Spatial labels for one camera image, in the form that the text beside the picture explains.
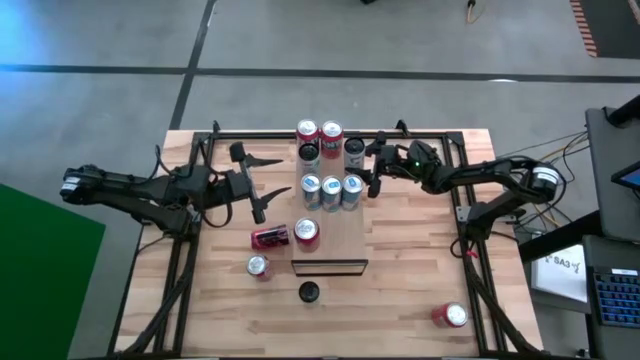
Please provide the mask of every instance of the can lid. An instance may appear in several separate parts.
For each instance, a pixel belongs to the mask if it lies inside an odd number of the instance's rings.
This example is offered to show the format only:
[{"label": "can lid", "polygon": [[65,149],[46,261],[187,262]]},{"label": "can lid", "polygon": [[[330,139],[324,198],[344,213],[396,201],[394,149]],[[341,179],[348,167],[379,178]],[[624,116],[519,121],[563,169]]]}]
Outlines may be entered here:
[{"label": "can lid", "polygon": [[320,150],[318,150],[318,145],[307,143],[300,146],[300,149],[298,149],[298,155],[300,155],[302,160],[311,161],[318,158]]},{"label": "can lid", "polygon": [[342,125],[337,121],[329,120],[322,125],[322,132],[329,137],[336,137],[342,134]]},{"label": "can lid", "polygon": [[349,175],[344,178],[344,191],[358,193],[362,191],[362,179],[358,175]]},{"label": "can lid", "polygon": [[302,189],[304,191],[315,192],[320,190],[320,178],[313,174],[307,174],[300,180]]},{"label": "can lid", "polygon": [[467,323],[467,311],[458,303],[450,304],[447,307],[447,319],[455,326],[462,326]]},{"label": "can lid", "polygon": [[342,184],[337,177],[327,176],[322,181],[322,190],[329,195],[335,195],[342,190]]},{"label": "can lid", "polygon": [[307,281],[300,285],[298,295],[300,296],[300,300],[306,303],[314,302],[318,300],[318,297],[320,296],[320,287],[313,281]]},{"label": "can lid", "polygon": [[260,275],[267,269],[267,258],[263,255],[254,255],[249,258],[247,271],[251,275]]},{"label": "can lid", "polygon": [[344,151],[349,154],[362,154],[364,141],[361,138],[350,138],[344,143]]},{"label": "can lid", "polygon": [[311,119],[303,119],[298,123],[298,132],[302,135],[313,135],[318,131],[318,125]]},{"label": "can lid", "polygon": [[302,218],[296,223],[294,231],[299,239],[313,239],[318,234],[318,224],[312,219]]}]

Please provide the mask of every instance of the green backdrop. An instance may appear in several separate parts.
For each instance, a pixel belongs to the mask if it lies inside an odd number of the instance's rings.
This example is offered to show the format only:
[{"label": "green backdrop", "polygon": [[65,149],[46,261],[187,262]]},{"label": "green backdrop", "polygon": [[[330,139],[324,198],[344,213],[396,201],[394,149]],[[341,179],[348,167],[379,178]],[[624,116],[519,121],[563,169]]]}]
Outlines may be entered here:
[{"label": "green backdrop", "polygon": [[0,184],[0,359],[67,359],[104,230]]}]

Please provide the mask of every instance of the concrete floor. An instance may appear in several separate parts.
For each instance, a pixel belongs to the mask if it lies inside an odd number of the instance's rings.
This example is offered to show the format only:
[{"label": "concrete floor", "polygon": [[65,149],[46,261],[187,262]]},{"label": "concrete floor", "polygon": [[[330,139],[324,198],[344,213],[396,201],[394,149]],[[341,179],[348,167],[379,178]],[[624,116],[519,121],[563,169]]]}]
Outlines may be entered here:
[{"label": "concrete floor", "polygon": [[[568,0],[218,0],[199,66],[460,73],[619,75],[640,61],[594,59]],[[0,2],[0,64],[186,67],[206,0]],[[107,225],[70,358],[107,350],[140,226],[105,207],[63,204],[67,167],[147,174],[181,75],[0,72],[0,182]],[[337,118],[348,128],[489,128],[497,154],[580,131],[589,107],[617,106],[637,84],[494,83],[196,76],[182,129],[291,128]],[[540,156],[551,146],[526,152]],[[560,208],[596,208],[588,152]],[[545,348],[586,347],[583,317],[536,305]]]}]

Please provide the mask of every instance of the wooden tabletop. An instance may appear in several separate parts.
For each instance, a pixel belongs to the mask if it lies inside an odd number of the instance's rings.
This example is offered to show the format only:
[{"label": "wooden tabletop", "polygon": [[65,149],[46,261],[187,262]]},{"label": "wooden tabletop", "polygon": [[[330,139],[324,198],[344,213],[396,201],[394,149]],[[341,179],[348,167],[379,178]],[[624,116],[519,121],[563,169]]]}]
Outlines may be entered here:
[{"label": "wooden tabletop", "polygon": [[[459,131],[464,134],[469,163],[494,159],[488,130]],[[193,131],[168,132],[163,160],[169,168],[186,163],[192,136]],[[213,164],[217,170],[231,166],[227,151],[231,142],[216,143]],[[437,141],[428,142],[441,147]],[[252,171],[259,194],[296,186],[293,141],[245,140],[244,144],[246,152],[256,157],[284,160]],[[371,167],[370,159],[365,167]],[[478,201],[490,201],[502,189],[485,184],[475,186],[475,191]],[[183,356],[478,354],[471,321],[459,329],[440,329],[429,316],[432,308],[449,301],[468,308],[462,262],[449,253],[457,236],[449,194],[429,195],[417,184],[384,178],[380,196],[363,199],[365,255],[369,260],[363,276],[296,277],[289,246],[265,252],[272,259],[275,276],[269,282],[256,282],[246,273],[246,261],[254,253],[249,234],[283,223],[293,226],[296,215],[291,207],[295,201],[295,191],[278,196],[266,211],[267,222],[259,226],[253,223],[247,201],[234,203],[229,225],[203,228]],[[207,215],[222,223],[226,213],[221,207]],[[511,231],[501,225],[494,229]],[[141,244],[160,236],[157,229],[149,227]],[[516,243],[492,236],[487,247],[501,306],[527,340],[541,348]],[[157,311],[170,250],[171,241],[164,240],[138,256],[116,349],[131,344]],[[315,281],[321,290],[312,305],[304,304],[297,294],[307,280]],[[494,348],[489,314],[484,305],[482,308],[487,338]],[[169,321],[168,341],[173,336],[173,322],[175,316]]]}]

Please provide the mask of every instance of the keyboard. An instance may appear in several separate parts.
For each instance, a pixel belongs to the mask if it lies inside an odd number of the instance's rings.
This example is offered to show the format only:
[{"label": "keyboard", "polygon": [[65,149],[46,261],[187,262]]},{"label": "keyboard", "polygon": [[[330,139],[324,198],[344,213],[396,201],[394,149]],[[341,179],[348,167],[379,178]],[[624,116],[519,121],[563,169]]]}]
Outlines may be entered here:
[{"label": "keyboard", "polygon": [[602,325],[640,328],[640,278],[594,272]]}]

